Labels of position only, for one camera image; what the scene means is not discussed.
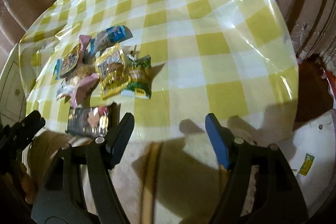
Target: white cabinet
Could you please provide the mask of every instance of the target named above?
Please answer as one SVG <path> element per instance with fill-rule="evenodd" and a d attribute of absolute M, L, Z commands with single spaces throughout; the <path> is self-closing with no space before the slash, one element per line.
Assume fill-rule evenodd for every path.
<path fill-rule="evenodd" d="M 20 79 L 16 44 L 0 75 L 0 117 L 4 126 L 12 126 L 25 116 L 26 99 Z"/>

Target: floor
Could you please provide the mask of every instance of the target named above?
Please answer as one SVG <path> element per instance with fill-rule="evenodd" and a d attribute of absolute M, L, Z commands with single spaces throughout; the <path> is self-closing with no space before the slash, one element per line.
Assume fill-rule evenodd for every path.
<path fill-rule="evenodd" d="M 299 65 L 299 99 L 295 122 L 302 123 L 321 116 L 333 108 L 327 79 L 322 79 L 321 65 L 316 58 Z"/>

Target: candy wrapper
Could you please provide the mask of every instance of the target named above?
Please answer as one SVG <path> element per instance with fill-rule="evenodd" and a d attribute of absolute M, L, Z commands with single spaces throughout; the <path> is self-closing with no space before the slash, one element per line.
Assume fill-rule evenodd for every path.
<path fill-rule="evenodd" d="M 151 57 L 147 55 L 135 60 L 128 55 L 128 72 L 131 82 L 122 90 L 121 95 L 149 99 L 152 95 L 149 70 L 151 68 Z"/>
<path fill-rule="evenodd" d="M 90 39 L 90 53 L 103 51 L 125 37 L 126 33 L 123 26 L 113 26 L 103 30 L 97 33 L 95 38 Z"/>
<path fill-rule="evenodd" d="M 95 62 L 96 72 L 100 77 L 100 96 L 107 99 L 121 92 L 130 82 L 125 73 L 125 56 L 119 45 L 107 48 Z"/>
<path fill-rule="evenodd" d="M 70 108 L 67 132 L 73 135 L 104 137 L 112 125 L 112 106 Z"/>
<path fill-rule="evenodd" d="M 56 99 L 69 97 L 70 105 L 76 108 L 92 92 L 98 79 L 94 66 L 78 64 L 76 70 L 62 81 Z"/>
<path fill-rule="evenodd" d="M 89 35 L 80 35 L 79 43 L 72 49 L 72 51 L 63 58 L 57 59 L 54 75 L 56 80 L 64 78 L 69 75 L 78 63 L 83 63 L 85 50 L 90 42 Z"/>

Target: table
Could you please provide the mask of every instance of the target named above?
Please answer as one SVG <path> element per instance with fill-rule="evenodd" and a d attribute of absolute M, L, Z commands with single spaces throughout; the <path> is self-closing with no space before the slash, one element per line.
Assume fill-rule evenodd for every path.
<path fill-rule="evenodd" d="M 69 103 L 56 101 L 53 69 L 79 34 L 125 25 L 150 54 L 157 75 L 150 100 L 117 95 L 89 103 L 120 104 L 135 116 L 131 140 L 164 140 L 204 132 L 213 112 L 223 126 L 242 128 L 259 144 L 287 138 L 298 96 L 291 39 L 275 0 L 57 0 L 19 45 L 26 113 L 37 109 L 46 127 L 64 132 Z"/>

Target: yellow snack bag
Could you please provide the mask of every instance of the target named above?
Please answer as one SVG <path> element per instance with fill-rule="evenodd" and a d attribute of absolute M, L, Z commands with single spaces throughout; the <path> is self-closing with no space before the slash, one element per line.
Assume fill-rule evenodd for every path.
<path fill-rule="evenodd" d="M 107 48 L 95 62 L 100 77 L 100 96 L 105 100 L 121 92 L 130 82 L 125 73 L 125 56 L 119 45 Z"/>

